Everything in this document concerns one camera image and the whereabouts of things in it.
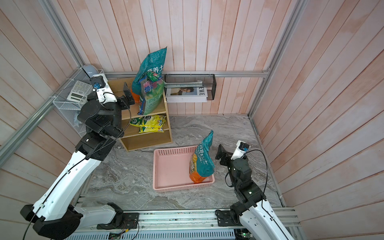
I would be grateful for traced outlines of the teal orange fertilizer bag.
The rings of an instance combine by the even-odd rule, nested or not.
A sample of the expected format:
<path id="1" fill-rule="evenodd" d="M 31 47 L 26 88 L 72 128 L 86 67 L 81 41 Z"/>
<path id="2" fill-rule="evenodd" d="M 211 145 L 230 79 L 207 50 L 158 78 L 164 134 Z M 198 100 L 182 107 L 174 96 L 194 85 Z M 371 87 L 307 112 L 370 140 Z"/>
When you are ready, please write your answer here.
<path id="1" fill-rule="evenodd" d="M 189 177 L 194 184 L 202 183 L 214 173 L 215 165 L 209 154 L 213 143 L 213 136 L 214 131 L 211 130 L 209 135 L 197 145 L 191 156 Z"/>

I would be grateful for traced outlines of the colourful green fertilizer bag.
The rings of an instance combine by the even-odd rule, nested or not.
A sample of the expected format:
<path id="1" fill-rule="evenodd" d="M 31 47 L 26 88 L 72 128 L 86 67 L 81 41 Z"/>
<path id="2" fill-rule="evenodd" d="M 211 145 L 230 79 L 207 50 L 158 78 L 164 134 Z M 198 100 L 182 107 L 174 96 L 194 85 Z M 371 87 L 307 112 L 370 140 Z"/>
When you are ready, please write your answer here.
<path id="1" fill-rule="evenodd" d="M 140 105 L 139 115 L 149 115 L 160 104 L 163 98 L 164 81 L 161 76 L 156 73 L 147 73 L 140 80 Z"/>

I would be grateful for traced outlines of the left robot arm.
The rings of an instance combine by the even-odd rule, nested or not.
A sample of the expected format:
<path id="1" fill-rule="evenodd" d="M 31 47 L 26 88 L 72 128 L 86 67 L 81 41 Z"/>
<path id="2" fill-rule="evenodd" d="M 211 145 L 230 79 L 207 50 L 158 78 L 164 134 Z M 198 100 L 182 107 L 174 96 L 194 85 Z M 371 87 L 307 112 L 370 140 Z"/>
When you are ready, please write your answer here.
<path id="1" fill-rule="evenodd" d="M 48 191 L 33 205 L 21 209 L 20 214 L 39 236 L 64 240 L 79 228 L 96 225 L 113 230 L 125 227 L 124 212 L 114 203 L 89 209 L 71 205 L 83 183 L 105 160 L 117 139 L 124 136 L 122 111 L 129 110 L 135 101 L 127 85 L 123 92 L 117 97 L 109 85 L 101 88 L 100 84 L 95 84 L 78 115 L 87 133 Z"/>

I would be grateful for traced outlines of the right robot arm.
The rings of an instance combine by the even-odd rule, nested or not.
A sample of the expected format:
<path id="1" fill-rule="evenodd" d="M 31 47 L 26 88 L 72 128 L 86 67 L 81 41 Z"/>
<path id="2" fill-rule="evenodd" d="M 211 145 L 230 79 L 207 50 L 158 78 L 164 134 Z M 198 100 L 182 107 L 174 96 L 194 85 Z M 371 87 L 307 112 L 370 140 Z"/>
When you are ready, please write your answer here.
<path id="1" fill-rule="evenodd" d="M 261 189 L 252 180 L 252 169 L 247 154 L 250 145 L 238 141 L 234 153 L 219 145 L 216 159 L 227 167 L 230 177 L 229 187 L 234 189 L 238 202 L 228 211 L 216 210 L 220 227 L 242 226 L 245 233 L 237 233 L 238 239 L 256 240 L 292 240 L 293 236 L 276 215 L 267 200 L 265 189 Z"/>

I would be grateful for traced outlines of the large teal fertilizer bag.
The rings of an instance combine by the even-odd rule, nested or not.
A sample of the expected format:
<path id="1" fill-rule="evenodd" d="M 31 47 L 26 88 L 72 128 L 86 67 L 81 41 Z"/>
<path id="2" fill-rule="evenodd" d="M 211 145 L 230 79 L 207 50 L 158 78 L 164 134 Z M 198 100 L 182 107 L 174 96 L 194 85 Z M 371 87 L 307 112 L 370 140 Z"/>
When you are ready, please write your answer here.
<path id="1" fill-rule="evenodd" d="M 142 61 L 139 71 L 132 82 L 131 92 L 135 103 L 140 101 L 140 92 L 141 85 L 140 80 L 144 78 L 147 73 L 156 73 L 159 76 L 162 75 L 164 64 L 167 55 L 167 47 L 160 49 L 158 51 L 148 54 L 145 59 Z"/>

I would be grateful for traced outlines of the yellow green fertilizer bag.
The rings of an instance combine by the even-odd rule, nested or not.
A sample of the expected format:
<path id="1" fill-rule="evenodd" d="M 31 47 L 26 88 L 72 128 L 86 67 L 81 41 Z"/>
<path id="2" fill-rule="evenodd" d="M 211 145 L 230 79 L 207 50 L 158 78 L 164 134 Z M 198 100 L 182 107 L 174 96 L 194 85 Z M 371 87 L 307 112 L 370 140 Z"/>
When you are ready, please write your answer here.
<path id="1" fill-rule="evenodd" d="M 139 117 L 134 118 L 130 120 L 130 125 L 134 127 L 156 127 L 161 126 L 163 127 L 164 123 L 166 122 L 166 116 L 164 115 L 151 115 L 151 116 L 145 116 L 145 117 Z"/>

